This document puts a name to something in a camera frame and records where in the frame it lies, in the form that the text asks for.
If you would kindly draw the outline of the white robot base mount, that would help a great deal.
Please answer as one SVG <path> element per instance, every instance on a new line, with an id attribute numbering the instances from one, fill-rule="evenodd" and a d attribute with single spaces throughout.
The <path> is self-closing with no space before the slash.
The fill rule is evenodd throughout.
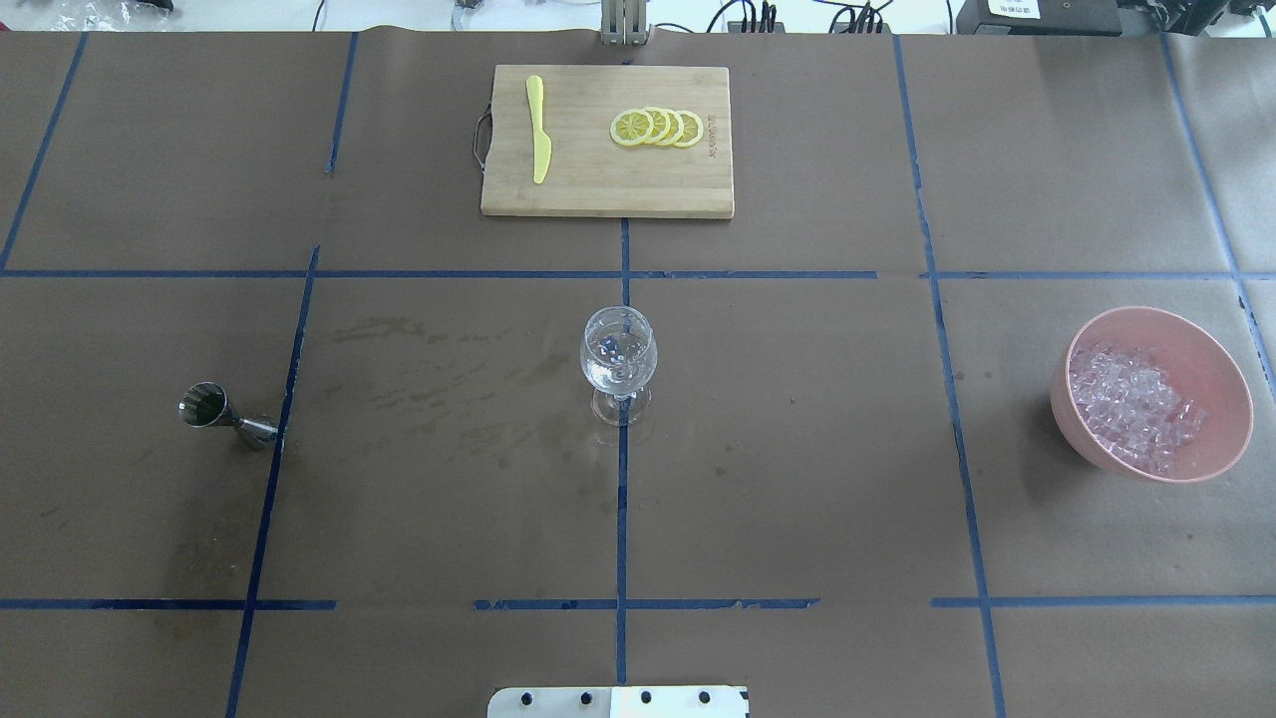
<path id="1" fill-rule="evenodd" d="M 487 717 L 749 717 L 748 689 L 731 685 L 507 687 Z"/>

